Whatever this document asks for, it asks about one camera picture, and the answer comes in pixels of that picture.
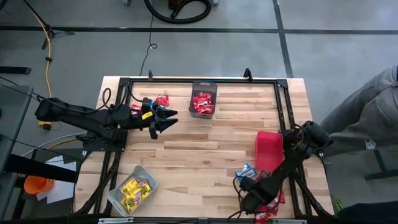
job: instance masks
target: yellow candy pile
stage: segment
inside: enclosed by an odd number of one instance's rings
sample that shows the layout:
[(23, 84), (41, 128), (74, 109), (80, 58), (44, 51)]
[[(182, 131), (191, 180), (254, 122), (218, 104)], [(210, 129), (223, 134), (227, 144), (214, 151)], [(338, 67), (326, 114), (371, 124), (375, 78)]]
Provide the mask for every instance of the yellow candy pile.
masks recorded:
[(120, 203), (128, 213), (131, 213), (146, 197), (148, 197), (152, 189), (148, 184), (148, 180), (143, 179), (138, 182), (132, 177), (120, 190), (124, 195)]

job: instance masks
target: concrete floor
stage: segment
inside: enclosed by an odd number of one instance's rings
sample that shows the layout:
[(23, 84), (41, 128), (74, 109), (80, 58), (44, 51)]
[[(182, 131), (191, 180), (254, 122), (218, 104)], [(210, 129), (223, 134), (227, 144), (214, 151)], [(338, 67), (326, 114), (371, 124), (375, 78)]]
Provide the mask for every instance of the concrete floor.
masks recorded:
[[(150, 23), (141, 0), (132, 0), (130, 7), (121, 0), (30, 3), (52, 26), (149, 27)], [(156, 0), (156, 9), (170, 14), (166, 5)], [(285, 29), (398, 29), (395, 0), (279, 0), (279, 6)], [(193, 2), (180, 16), (202, 9), (201, 4)], [(22, 1), (9, 1), (0, 11), (0, 25), (38, 23)], [(220, 5), (200, 22), (174, 26), (155, 19), (153, 27), (276, 29), (277, 23), (272, 0), (220, 0)], [(139, 74), (148, 37), (146, 32), (77, 32), (57, 37), (52, 41), (50, 67), (53, 94), (72, 104), (94, 107), (105, 75)], [(35, 92), (47, 96), (47, 50), (40, 49), (43, 41), (42, 32), (1, 31), (0, 65), (31, 67), (30, 75), (2, 76), (20, 85), (32, 85)], [(305, 79), (316, 122), (363, 83), (397, 63), (396, 35), (287, 34), (286, 41), (294, 77)], [(152, 42), (159, 47), (150, 50), (144, 75), (151, 69), (154, 75), (240, 77), (249, 67), (255, 77), (286, 77), (278, 34), (156, 32)], [(32, 101), (18, 140), (39, 145), (79, 132), (67, 124), (60, 131), (39, 129), (34, 117), (36, 107)], [(16, 144), (14, 153), (27, 150)], [(363, 180), (363, 175), (379, 171), (372, 154), (334, 159), (336, 162), (328, 167), (330, 191), (344, 205), (398, 199), (398, 193), (386, 190), (396, 189), (398, 178), (371, 183)]]

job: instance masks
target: black floor line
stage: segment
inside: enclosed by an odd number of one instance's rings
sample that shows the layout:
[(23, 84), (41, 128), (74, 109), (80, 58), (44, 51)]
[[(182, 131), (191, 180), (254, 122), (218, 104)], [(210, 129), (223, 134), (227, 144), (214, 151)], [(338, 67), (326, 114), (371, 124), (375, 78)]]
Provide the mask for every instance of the black floor line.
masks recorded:
[[(279, 30), (283, 30), (284, 24), (282, 22), (282, 16), (280, 14), (278, 0), (272, 0), (272, 2), (274, 4), (276, 24), (277, 24)], [(280, 40), (280, 47), (282, 49), (282, 57), (284, 59), (286, 77), (293, 78), (293, 70), (292, 70), (292, 65), (290, 63), (289, 51), (287, 50), (286, 36), (285, 36), (284, 32), (279, 32), (279, 40)]]
[[(147, 28), (147, 27), (74, 27), (58, 26), (55, 30), (73, 32), (207, 32), (245, 34), (333, 34), (333, 35), (398, 35), (398, 30), (330, 30), (330, 29), (240, 29), (240, 28)], [(39, 26), (0, 26), (0, 30), (42, 31)]]

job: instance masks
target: red plastic container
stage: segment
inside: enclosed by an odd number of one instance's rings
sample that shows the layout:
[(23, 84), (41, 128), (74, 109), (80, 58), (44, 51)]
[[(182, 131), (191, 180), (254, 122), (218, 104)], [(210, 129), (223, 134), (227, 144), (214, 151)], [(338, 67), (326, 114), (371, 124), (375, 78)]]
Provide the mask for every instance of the red plastic container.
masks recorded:
[(283, 137), (279, 133), (259, 131), (256, 137), (255, 166), (257, 171), (274, 171), (284, 159)]

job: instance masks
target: red candy wrapper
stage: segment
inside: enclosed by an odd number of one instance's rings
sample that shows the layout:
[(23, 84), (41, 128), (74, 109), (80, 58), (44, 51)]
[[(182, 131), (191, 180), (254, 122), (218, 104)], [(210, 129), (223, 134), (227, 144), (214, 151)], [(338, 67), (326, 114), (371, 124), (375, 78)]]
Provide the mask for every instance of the red candy wrapper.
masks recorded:
[[(134, 109), (134, 110), (141, 110), (141, 107), (138, 106), (138, 105), (131, 105), (131, 109)], [(138, 114), (138, 111), (134, 111), (134, 110), (131, 111), (131, 114), (132, 114), (132, 115)]]
[[(284, 204), (284, 203), (285, 203), (285, 195), (284, 195), (283, 191), (281, 191), (281, 192), (279, 192), (279, 193), (282, 194), (282, 195), (280, 196), (280, 204)], [(279, 199), (279, 194), (278, 194), (278, 196), (277, 196), (271, 203), (269, 203), (268, 205), (260, 205), (260, 207), (257, 209), (257, 211), (260, 212), (260, 211), (266, 211), (266, 210), (272, 209), (272, 208), (277, 204), (278, 199)], [(265, 221), (268, 220), (268, 218), (271, 216), (271, 214), (277, 215), (277, 214), (278, 214), (278, 209), (279, 209), (279, 206), (278, 206), (277, 208), (273, 209), (273, 210), (270, 211), (270, 212), (258, 213), (258, 214), (256, 215), (256, 224), (264, 223)]]
[(260, 213), (260, 214), (256, 214), (256, 224), (261, 224), (261, 223), (265, 223), (269, 217), (271, 217), (270, 213)]
[(169, 95), (168, 94), (159, 94), (157, 96), (157, 104), (162, 105), (162, 106), (168, 106), (169, 105)]
[(193, 97), (193, 108), (197, 114), (213, 114), (214, 105), (211, 104), (213, 95), (211, 93), (198, 92)]
[(203, 105), (197, 109), (198, 114), (213, 114), (214, 106), (213, 105)]

